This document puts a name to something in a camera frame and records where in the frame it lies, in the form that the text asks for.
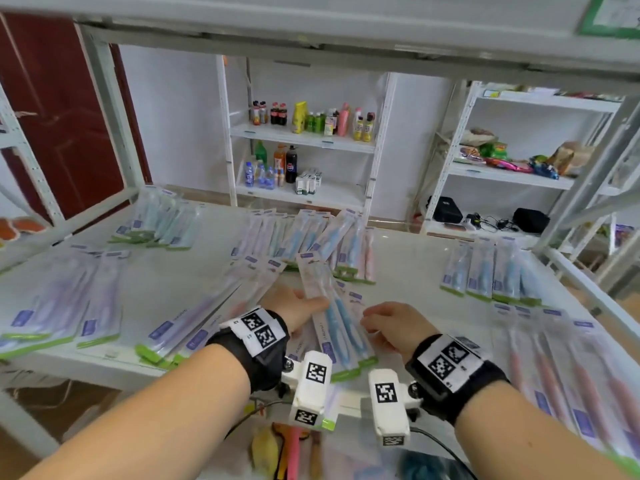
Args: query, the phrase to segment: hand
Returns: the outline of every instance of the hand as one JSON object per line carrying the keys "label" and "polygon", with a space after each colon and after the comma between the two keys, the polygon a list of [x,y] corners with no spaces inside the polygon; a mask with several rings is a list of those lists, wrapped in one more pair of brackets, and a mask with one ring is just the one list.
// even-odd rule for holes
{"label": "hand", "polygon": [[369,333],[377,332],[373,344],[398,352],[404,363],[424,339],[439,333],[414,307],[396,301],[370,306],[360,323]]}
{"label": "hand", "polygon": [[311,318],[311,314],[323,312],[329,308],[329,300],[324,296],[305,298],[302,290],[275,284],[262,298],[261,305],[265,310],[280,315],[291,335]]}

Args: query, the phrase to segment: water bottle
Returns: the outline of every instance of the water bottle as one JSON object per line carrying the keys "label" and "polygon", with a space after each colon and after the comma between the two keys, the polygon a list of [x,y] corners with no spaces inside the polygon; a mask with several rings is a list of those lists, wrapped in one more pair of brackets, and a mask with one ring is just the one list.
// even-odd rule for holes
{"label": "water bottle", "polygon": [[264,176],[264,188],[267,190],[273,190],[275,183],[275,177],[273,173],[273,167],[269,167],[266,175]]}
{"label": "water bottle", "polygon": [[263,189],[264,188],[264,164],[262,162],[258,163],[258,170],[255,172],[255,179],[258,181],[258,186]]}
{"label": "water bottle", "polygon": [[244,186],[253,186],[253,167],[251,166],[251,162],[247,162],[244,168]]}

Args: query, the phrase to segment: black wrist strap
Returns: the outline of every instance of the black wrist strap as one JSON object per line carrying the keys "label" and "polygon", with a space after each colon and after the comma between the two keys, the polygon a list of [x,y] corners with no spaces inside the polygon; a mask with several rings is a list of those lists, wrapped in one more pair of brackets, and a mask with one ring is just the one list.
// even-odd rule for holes
{"label": "black wrist strap", "polygon": [[207,345],[218,344],[233,354],[242,364],[251,382],[251,392],[268,390],[276,387],[280,382],[284,366],[284,355],[289,341],[287,324],[277,313],[267,310],[280,324],[285,332],[283,339],[279,339],[255,357],[251,357],[242,339],[238,338],[230,327],[222,327],[207,341]]}
{"label": "black wrist strap", "polygon": [[[416,348],[412,359],[406,364],[405,368],[417,381],[418,391],[422,397],[422,409],[455,426],[460,412],[478,391],[496,381],[508,382],[508,380],[500,367],[493,362],[485,360],[462,386],[455,392],[451,392],[444,386],[442,380],[439,380],[435,375],[435,372],[439,372],[440,369],[429,367],[431,364],[425,367],[424,364],[418,361],[418,357],[427,351],[441,336],[441,334],[438,334],[425,339]],[[456,345],[461,346],[460,350],[465,348],[459,342]]]}

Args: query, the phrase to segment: forearm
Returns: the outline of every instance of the forearm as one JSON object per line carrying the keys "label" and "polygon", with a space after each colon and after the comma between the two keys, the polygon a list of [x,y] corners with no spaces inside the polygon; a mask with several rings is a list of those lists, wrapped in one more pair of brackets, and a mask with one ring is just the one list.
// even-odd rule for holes
{"label": "forearm", "polygon": [[456,437],[481,480],[627,478],[505,382],[471,398],[456,421]]}
{"label": "forearm", "polygon": [[85,428],[24,480],[196,478],[249,394],[237,359],[207,346]]}

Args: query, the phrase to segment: black case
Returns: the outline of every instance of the black case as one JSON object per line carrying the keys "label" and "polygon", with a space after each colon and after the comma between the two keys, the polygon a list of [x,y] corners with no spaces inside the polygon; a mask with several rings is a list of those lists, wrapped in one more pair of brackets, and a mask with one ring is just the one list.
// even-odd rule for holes
{"label": "black case", "polygon": [[513,223],[523,232],[542,234],[549,224],[549,217],[539,210],[519,208],[513,213]]}
{"label": "black case", "polygon": [[[427,206],[429,206],[430,201],[431,197],[427,201]],[[460,212],[451,197],[440,197],[436,205],[436,211],[433,213],[433,220],[449,224],[460,224],[462,222],[462,212]]]}

